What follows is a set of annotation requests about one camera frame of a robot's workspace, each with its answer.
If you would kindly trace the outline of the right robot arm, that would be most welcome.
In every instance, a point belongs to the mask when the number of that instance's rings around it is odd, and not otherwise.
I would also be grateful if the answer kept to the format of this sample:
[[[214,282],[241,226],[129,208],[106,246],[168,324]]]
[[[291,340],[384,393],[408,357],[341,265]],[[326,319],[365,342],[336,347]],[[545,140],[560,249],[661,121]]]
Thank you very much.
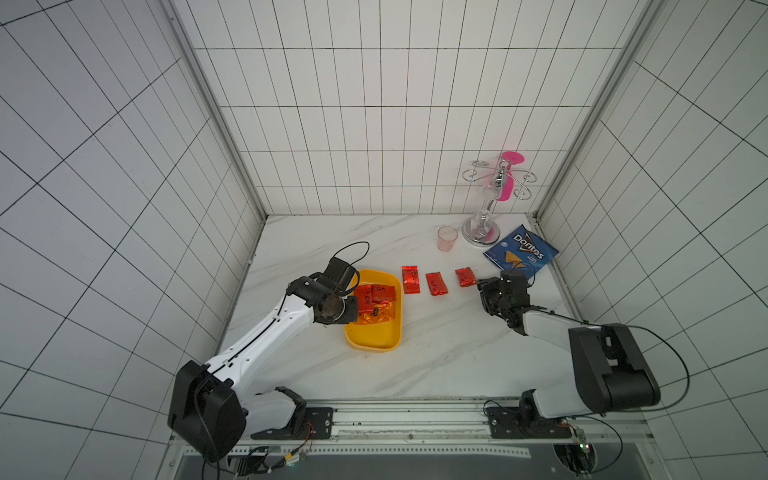
[[[566,438],[558,425],[566,417],[628,411],[659,404],[661,389],[630,328],[620,323],[592,325],[530,302],[528,280],[518,270],[476,283],[486,313],[508,328],[558,347],[570,355],[570,374],[559,383],[530,389],[509,413],[496,407],[505,429],[528,438]]]

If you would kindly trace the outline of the yellow plastic storage box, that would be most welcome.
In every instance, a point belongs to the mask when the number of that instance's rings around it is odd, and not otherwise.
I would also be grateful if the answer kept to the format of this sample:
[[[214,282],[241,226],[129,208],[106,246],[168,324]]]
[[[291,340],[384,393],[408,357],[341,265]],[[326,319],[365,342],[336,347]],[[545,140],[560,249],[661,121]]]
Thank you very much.
[[[354,296],[362,302],[357,320],[344,327],[347,344],[356,350],[386,353],[402,339],[402,286],[393,275],[377,270],[360,271]]]

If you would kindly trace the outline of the red tea bag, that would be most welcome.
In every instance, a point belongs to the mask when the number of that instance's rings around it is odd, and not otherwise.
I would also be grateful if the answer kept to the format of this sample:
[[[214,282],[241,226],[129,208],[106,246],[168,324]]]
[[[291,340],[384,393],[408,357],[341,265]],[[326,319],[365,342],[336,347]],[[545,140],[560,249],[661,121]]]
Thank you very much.
[[[416,266],[402,267],[403,293],[406,295],[420,294],[420,276]]]
[[[375,302],[373,300],[372,286],[369,284],[359,286],[354,296],[357,298],[358,314],[372,314],[376,309]]]
[[[457,269],[455,273],[461,288],[467,288],[477,284],[476,276],[470,267]]]
[[[371,298],[375,305],[385,305],[397,300],[396,288],[392,285],[372,284]]]
[[[443,296],[449,293],[443,276],[440,272],[431,272],[425,275],[429,292],[432,296]]]

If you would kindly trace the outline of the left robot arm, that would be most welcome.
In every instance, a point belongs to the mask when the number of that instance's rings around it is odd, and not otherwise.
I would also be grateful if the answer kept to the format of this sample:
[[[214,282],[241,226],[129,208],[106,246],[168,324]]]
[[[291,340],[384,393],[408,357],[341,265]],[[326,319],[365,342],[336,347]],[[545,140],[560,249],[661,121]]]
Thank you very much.
[[[204,460],[222,460],[245,435],[302,431],[306,401],[286,387],[249,395],[257,375],[286,342],[318,323],[357,320],[358,298],[320,277],[301,277],[278,305],[240,340],[205,363],[188,361],[177,372],[168,426]]]

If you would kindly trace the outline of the orange tea bag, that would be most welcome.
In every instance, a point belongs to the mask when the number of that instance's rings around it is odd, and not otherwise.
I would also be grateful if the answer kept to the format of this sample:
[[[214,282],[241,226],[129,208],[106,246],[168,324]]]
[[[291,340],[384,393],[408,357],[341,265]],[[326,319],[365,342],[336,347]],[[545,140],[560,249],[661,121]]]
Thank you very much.
[[[396,307],[394,303],[385,305],[376,305],[376,309],[372,314],[365,314],[357,316],[355,323],[357,325],[377,325],[382,323],[391,322],[395,319]]]

